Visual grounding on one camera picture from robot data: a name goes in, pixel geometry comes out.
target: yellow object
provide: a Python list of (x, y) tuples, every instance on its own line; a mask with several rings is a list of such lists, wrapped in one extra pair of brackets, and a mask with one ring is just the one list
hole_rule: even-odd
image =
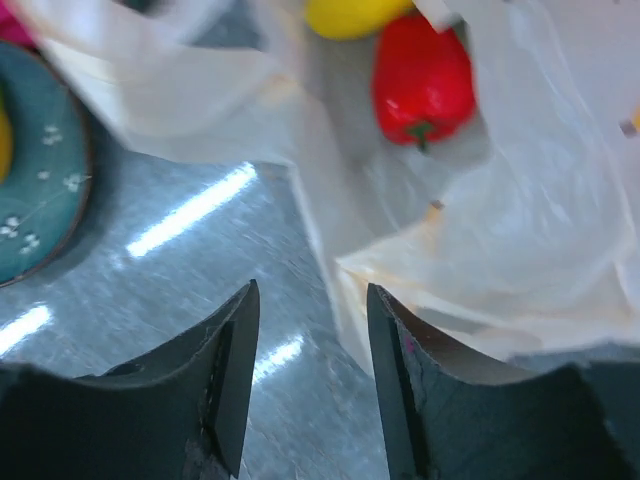
[(631, 123), (633, 123), (633, 126), (636, 127), (636, 130), (640, 132), (640, 107), (637, 108), (635, 113), (633, 114)]
[(13, 157), (13, 132), (0, 93), (0, 183), (9, 176)]
[(412, 0), (309, 0), (306, 17), (321, 37), (354, 40), (377, 32), (411, 8)]
[(427, 210), (427, 223), (436, 223), (439, 222), (442, 218), (442, 209), (444, 205), (442, 202), (436, 200), (435, 202), (431, 202), (429, 205), (429, 210)]

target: white dots on plate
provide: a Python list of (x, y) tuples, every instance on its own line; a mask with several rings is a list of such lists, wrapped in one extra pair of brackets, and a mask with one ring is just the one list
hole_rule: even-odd
[(5, 219), (5, 224), (8, 225), (9, 227), (15, 228), (18, 225), (20, 225), (20, 219), (18, 217), (16, 217), (15, 215), (11, 215), (9, 217), (7, 217)]
[(28, 255), (40, 246), (40, 239), (35, 233), (28, 233), (25, 235), (24, 241), (26, 245), (20, 249), (20, 254), (22, 255)]
[(20, 219), (15, 215), (9, 215), (4, 219), (4, 224), (0, 225), (0, 235), (8, 238), (16, 238), (18, 236), (18, 227)]
[(82, 177), (80, 177), (80, 175), (78, 175), (77, 173), (74, 173), (73, 175), (69, 175), (67, 178), (62, 180), (62, 184), (65, 187), (67, 187), (67, 189), (72, 193), (75, 193), (78, 191), (78, 187), (80, 186), (81, 182), (82, 182)]
[(56, 127), (55, 125), (46, 125), (44, 127), (44, 133), (45, 134), (42, 137), (42, 143), (49, 147), (61, 142), (64, 139), (64, 137), (60, 133), (60, 130), (58, 130), (58, 127)]

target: red pepper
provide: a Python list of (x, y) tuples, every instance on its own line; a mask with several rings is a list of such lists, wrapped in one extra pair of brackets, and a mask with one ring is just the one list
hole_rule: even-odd
[(455, 32), (436, 32), (419, 13), (382, 32), (372, 84), (384, 135), (401, 145), (452, 136), (476, 108), (469, 57)]

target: plastic bag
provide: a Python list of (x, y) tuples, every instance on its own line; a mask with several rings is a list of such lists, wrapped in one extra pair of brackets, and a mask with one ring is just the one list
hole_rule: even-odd
[[(621, 163), (637, 142), (618, 138), (618, 122), (640, 100), (628, 43), (638, 38), (639, 6), (621, 0), (617, 13), (613, 4), (584, 13), (579, 0), (440, 2), (469, 22), (484, 121), (424, 157), (388, 144), (375, 125), (375, 38), (324, 41), (305, 27), (303, 0), (250, 0), (258, 48), (199, 45), (238, 1), (165, 0), (144, 14), (112, 0), (14, 6), (128, 148), (178, 162), (291, 167), (339, 336), (365, 370), (368, 281), (416, 310), (479, 325), (454, 330), (496, 356), (505, 332), (506, 344), (526, 351), (532, 342), (548, 348), (549, 325), (554, 338), (560, 326), (567, 337), (583, 325), (602, 338), (612, 323), (633, 324), (619, 275), (636, 243)], [(600, 25), (603, 15), (615, 21)], [(591, 50), (581, 50), (585, 42)], [(626, 77), (612, 87), (623, 64)], [(432, 227), (420, 220), (435, 199), (446, 209)]]
[(447, 4), (469, 25), (491, 153), (435, 221), (340, 259), (343, 285), (362, 301), (381, 283), (498, 358), (640, 343), (640, 5)]

